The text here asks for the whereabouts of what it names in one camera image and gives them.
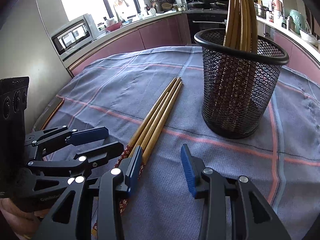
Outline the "left hand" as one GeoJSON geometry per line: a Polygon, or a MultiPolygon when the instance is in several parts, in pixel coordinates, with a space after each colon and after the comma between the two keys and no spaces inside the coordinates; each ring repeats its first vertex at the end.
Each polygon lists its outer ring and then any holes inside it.
{"type": "Polygon", "coordinates": [[[38,230],[40,218],[44,218],[50,209],[31,213],[21,211],[9,198],[1,199],[1,213],[19,239],[31,239],[38,230]]]}

